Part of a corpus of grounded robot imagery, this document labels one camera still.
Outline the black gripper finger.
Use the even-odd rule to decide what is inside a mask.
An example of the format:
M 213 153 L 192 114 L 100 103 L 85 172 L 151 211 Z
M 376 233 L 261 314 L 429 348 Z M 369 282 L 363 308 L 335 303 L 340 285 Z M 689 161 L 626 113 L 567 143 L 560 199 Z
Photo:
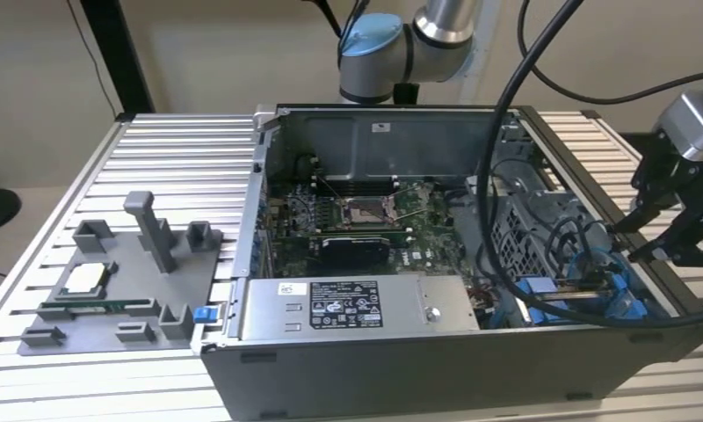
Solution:
M 653 176 L 637 172 L 632 185 L 638 189 L 629 214 L 614 224 L 618 233 L 638 231 L 661 212 L 676 205 L 676 191 L 681 184 L 681 176 Z
M 703 203 L 686 206 L 664 233 L 629 255 L 632 262 L 669 260 L 674 266 L 703 267 Z

